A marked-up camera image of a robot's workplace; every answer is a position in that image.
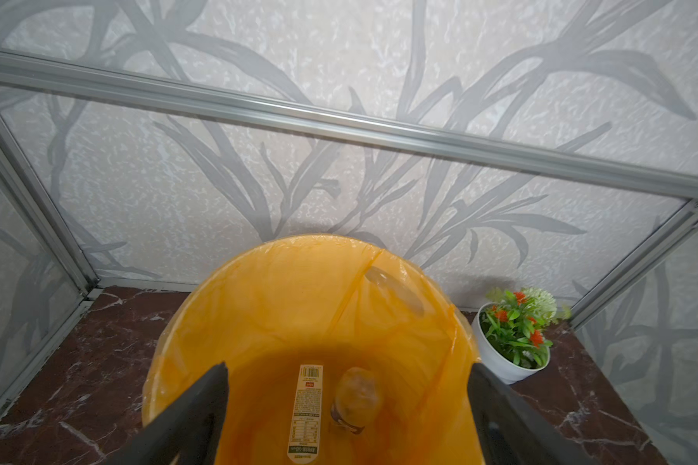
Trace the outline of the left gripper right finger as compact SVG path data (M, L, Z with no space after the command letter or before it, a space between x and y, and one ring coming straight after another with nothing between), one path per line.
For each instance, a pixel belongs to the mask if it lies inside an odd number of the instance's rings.
M467 395L487 464L593 464L481 362L471 366Z

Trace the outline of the clear bottle green cap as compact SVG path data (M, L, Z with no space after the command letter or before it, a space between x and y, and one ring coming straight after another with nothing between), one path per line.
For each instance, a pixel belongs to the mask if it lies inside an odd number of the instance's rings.
M352 367L337 383L330 414L335 424L359 435L375 421L383 403L377 377L370 370Z

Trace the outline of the white green label bottle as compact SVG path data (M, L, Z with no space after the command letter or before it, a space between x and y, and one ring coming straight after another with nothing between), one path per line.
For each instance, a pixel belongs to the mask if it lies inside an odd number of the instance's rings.
M287 446L287 456L293 464L310 464L319 455L323 374L322 365L300 367Z

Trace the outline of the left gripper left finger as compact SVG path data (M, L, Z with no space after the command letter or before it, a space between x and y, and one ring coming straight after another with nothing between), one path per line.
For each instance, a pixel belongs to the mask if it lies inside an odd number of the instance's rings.
M213 366L107 464L213 464L227 415L229 373Z

